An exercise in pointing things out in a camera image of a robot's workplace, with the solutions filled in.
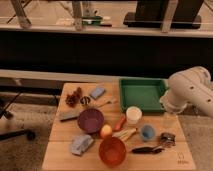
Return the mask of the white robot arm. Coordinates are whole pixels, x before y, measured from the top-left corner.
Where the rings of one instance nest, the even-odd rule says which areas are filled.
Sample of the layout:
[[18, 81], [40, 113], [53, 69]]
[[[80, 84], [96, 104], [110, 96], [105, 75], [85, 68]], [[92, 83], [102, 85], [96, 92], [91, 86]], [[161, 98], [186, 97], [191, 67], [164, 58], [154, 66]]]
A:
[[192, 104], [204, 114], [213, 118], [213, 90], [210, 72], [201, 66], [192, 67], [172, 74], [168, 89], [160, 97], [164, 108], [163, 127], [169, 129], [188, 104]]

